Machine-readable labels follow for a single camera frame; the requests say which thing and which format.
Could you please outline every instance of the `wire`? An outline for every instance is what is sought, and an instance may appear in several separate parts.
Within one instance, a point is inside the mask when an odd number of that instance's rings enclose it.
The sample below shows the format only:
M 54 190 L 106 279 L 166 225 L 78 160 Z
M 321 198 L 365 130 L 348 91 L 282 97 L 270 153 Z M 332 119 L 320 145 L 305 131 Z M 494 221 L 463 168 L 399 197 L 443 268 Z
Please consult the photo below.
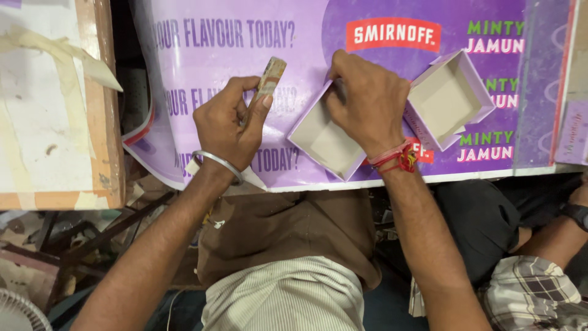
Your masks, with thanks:
M 172 299 L 172 303 L 169 304 L 169 315 L 168 315 L 168 327 L 166 328 L 167 331 L 169 331 L 169 321 L 172 320 L 172 307 L 173 307 L 173 302 L 176 300 L 176 298 L 180 295 L 180 293 L 182 293 L 183 290 L 179 290 L 176 295 L 173 296 Z

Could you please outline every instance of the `checkered cloth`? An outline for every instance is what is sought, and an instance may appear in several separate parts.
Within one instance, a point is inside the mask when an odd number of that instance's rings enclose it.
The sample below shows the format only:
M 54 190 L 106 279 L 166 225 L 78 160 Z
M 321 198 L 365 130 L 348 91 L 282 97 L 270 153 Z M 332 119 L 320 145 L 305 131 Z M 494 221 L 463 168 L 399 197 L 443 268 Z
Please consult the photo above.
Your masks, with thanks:
M 479 294 L 494 330 L 588 330 L 588 304 L 560 267 L 540 257 L 502 259 Z

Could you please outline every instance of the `black watch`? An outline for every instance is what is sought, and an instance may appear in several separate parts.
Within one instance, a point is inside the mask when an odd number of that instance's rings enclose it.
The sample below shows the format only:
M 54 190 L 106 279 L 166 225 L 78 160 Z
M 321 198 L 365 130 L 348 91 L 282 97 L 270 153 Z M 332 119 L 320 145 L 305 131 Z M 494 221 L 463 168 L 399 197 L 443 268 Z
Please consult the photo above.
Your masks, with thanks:
M 568 216 L 582 228 L 588 232 L 588 207 L 577 204 L 564 203 L 559 208 L 560 215 Z

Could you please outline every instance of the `silver bangle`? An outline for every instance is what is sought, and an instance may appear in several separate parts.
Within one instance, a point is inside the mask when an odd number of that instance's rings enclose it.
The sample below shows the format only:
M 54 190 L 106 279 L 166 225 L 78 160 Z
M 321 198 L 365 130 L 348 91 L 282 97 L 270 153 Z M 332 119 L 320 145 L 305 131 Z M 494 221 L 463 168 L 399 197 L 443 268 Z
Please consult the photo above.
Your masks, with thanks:
M 194 160 L 194 162 L 196 162 L 197 165 L 202 166 L 202 162 L 200 162 L 200 160 L 198 160 L 198 158 L 196 157 L 197 155 L 202 155 L 204 157 L 210 158 L 215 160 L 216 162 L 222 164 L 223 166 L 225 166 L 227 169 L 229 169 L 232 173 L 234 173 L 235 177 L 237 177 L 237 182 L 233 182 L 231 183 L 231 185 L 233 186 L 241 186 L 244 182 L 243 180 L 243 175 L 241 174 L 241 172 L 239 170 L 237 170 L 237 168 L 235 168 L 234 165 L 232 165 L 229 161 L 226 161 L 214 154 L 211 154 L 209 152 L 203 151 L 203 150 L 199 150 L 199 151 L 194 151 L 192 153 L 192 159 Z

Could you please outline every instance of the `white striped shirt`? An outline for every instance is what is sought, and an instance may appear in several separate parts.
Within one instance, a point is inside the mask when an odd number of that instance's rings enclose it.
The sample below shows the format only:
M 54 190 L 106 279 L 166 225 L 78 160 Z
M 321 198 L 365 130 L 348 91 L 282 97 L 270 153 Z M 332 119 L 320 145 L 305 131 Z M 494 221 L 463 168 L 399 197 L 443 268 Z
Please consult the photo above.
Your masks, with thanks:
M 363 330 L 358 277 L 322 256 L 251 267 L 206 291 L 203 330 Z

